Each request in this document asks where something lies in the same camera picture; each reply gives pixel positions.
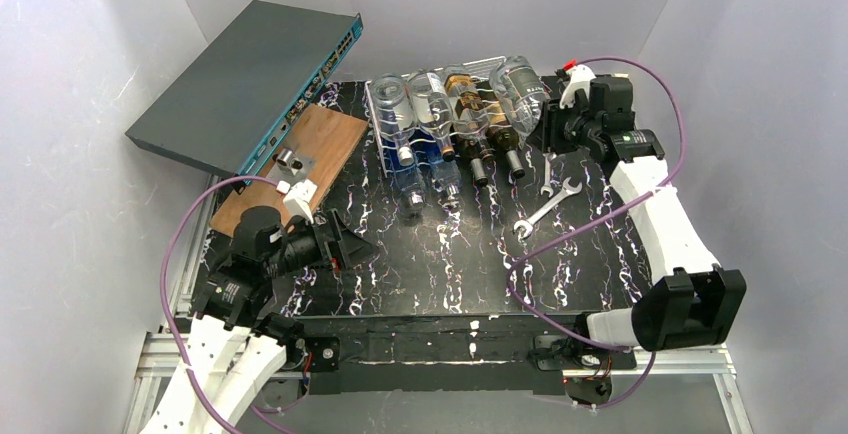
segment silver wrench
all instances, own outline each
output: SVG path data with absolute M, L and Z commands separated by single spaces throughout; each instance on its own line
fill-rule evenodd
M 515 222 L 515 225 L 512 226 L 512 232 L 516 234 L 519 239 L 524 240 L 530 237 L 530 234 L 533 233 L 533 225 L 545 217 L 551 209 L 556 207 L 556 205 L 562 202 L 562 200 L 566 197 L 573 196 L 583 190 L 583 183 L 572 186 L 569 181 L 571 181 L 570 177 L 562 181 L 562 190 L 546 202 L 544 206 L 540 207 L 538 211 L 534 212 L 527 219 L 520 219 Z
M 552 152 L 546 152 L 543 154 L 545 157 L 545 185 L 542 186 L 542 195 L 548 196 L 549 198 L 554 194 L 554 188 L 551 187 L 551 162 L 556 157 L 556 154 Z

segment gray floor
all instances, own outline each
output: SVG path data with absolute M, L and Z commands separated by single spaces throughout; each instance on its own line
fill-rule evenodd
M 633 380 L 616 379 L 613 395 Z M 284 405 L 294 388 L 293 382 L 269 384 L 257 404 Z M 310 397 L 272 417 L 298 434 L 730 432 L 711 375 L 649 377 L 630 399 L 597 415 L 538 401 L 529 392 L 395 391 Z M 250 412 L 238 427 L 251 434 L 276 432 Z

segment marble surface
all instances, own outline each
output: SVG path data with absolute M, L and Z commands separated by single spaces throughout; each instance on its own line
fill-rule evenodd
M 328 84 L 319 104 L 364 119 L 364 89 L 364 82 Z M 521 312 L 505 287 L 513 260 L 622 204 L 595 163 L 582 153 L 561 156 L 553 179 L 558 185 L 571 177 L 572 184 L 583 182 L 583 190 L 519 241 L 512 225 L 547 200 L 539 195 L 540 151 L 528 146 L 522 158 L 524 178 L 513 182 L 501 161 L 488 168 L 491 182 L 480 189 L 460 160 L 460 210 L 443 209 L 429 191 L 422 218 L 408 222 L 398 216 L 400 193 L 383 176 L 369 128 L 322 208 L 337 209 L 351 229 L 377 246 L 377 257 L 346 272 L 305 269 L 283 276 L 275 283 L 273 309 L 294 316 Z M 228 241 L 211 233 L 204 254 L 220 251 Z M 203 263 L 200 280 L 205 269 Z M 517 281 L 525 300 L 545 311 L 608 310 L 632 306 L 650 286 L 650 268 L 633 223 L 618 218 L 541 254 Z

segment wooden board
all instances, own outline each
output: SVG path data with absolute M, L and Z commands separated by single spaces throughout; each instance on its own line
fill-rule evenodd
M 279 152 L 285 146 L 298 155 L 315 160 L 315 166 L 307 176 L 318 186 L 318 191 L 309 203 L 313 212 L 324 200 L 336 176 L 362 138 L 367 125 L 361 119 L 310 104 L 277 148 Z M 269 159 L 262 166 L 259 175 L 268 175 L 273 165 L 274 161 Z M 283 224 L 289 220 L 290 215 L 283 207 L 282 196 L 273 186 L 263 182 L 252 183 L 241 194 L 230 194 L 218 212 L 212 216 L 209 227 L 232 237 L 241 214 L 254 206 L 273 206 L 280 211 Z

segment small wrench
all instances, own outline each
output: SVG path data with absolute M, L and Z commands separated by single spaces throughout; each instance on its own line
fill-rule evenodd
M 516 234 L 519 239 L 524 240 L 530 237 L 530 234 L 533 233 L 534 224 L 545 217 L 545 215 L 550 212 L 551 209 L 556 207 L 557 204 L 562 202 L 563 199 L 573 196 L 583 190 L 583 183 L 572 186 L 569 181 L 571 181 L 570 177 L 564 180 L 562 182 L 562 190 L 546 202 L 544 206 L 540 207 L 538 211 L 534 212 L 527 219 L 520 219 L 515 222 L 515 225 L 512 226 L 512 232 Z
M 554 194 L 554 188 L 551 187 L 551 161 L 554 160 L 556 154 L 546 152 L 543 155 L 545 157 L 545 185 L 542 186 L 542 195 L 550 198 Z

